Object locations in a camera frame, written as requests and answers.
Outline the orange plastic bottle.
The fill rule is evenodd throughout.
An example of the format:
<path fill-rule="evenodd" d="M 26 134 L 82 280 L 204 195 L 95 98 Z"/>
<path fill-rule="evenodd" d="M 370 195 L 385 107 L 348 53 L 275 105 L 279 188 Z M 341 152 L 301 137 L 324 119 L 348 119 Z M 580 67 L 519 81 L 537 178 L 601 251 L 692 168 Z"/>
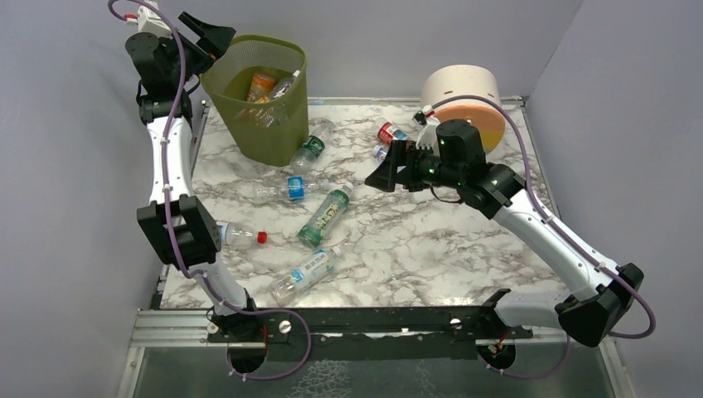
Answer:
<path fill-rule="evenodd" d="M 277 80 L 265 73 L 255 72 L 252 76 L 246 101 L 250 103 L 265 102 L 268 94 L 277 85 Z"/>

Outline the green tea bottle white cap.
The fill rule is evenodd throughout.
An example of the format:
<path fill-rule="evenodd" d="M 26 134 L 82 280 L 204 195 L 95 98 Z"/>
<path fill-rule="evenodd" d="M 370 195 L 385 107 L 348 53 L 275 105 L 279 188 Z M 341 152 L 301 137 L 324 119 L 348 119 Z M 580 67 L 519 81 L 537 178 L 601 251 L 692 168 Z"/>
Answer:
<path fill-rule="evenodd" d="M 345 182 L 327 194 L 322 204 L 297 234 L 303 245 L 309 248 L 320 246 L 339 217 L 348 208 L 353 189 L 354 185 L 351 182 Z"/>

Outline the clear bottle blue purple label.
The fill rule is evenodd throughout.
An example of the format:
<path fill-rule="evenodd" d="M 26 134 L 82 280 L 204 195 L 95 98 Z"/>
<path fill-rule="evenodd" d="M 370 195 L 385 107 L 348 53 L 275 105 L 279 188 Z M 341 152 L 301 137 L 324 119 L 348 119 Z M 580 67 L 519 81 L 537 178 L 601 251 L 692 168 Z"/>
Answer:
<path fill-rule="evenodd" d="M 301 70 L 296 70 L 291 76 L 281 79 L 277 85 L 267 94 L 268 101 L 276 100 L 285 95 L 299 77 Z"/>

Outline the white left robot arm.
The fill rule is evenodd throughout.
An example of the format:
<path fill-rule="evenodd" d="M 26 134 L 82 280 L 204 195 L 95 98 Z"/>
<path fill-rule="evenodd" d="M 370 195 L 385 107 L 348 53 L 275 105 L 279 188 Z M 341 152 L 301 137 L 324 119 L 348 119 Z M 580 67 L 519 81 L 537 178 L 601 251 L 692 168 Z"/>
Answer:
<path fill-rule="evenodd" d="M 178 19 L 196 42 L 178 32 L 155 2 L 142 1 L 136 13 L 124 15 L 138 29 L 125 50 L 140 77 L 138 113 L 153 148 L 152 192 L 137 220 L 158 258 L 206 292 L 217 332 L 255 331 L 255 302 L 222 262 L 221 228 L 192 188 L 193 108 L 186 84 L 225 54 L 235 29 L 187 12 Z"/>

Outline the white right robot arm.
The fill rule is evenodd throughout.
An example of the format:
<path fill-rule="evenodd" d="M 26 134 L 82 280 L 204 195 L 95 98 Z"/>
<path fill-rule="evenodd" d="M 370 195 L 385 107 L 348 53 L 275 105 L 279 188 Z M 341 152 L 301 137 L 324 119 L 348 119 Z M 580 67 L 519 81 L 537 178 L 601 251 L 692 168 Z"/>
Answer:
<path fill-rule="evenodd" d="M 586 245 L 534 196 L 505 164 L 487 161 L 478 129 L 453 119 L 436 130 L 439 150 L 411 140 L 392 141 L 365 184 L 383 192 L 454 189 L 460 203 L 508 229 L 528 245 L 565 284 L 564 291 L 529 294 L 505 289 L 482 306 L 482 324 L 497 334 L 511 327 L 564 331 L 596 347 L 629 310 L 644 274 L 633 263 L 618 265 Z"/>

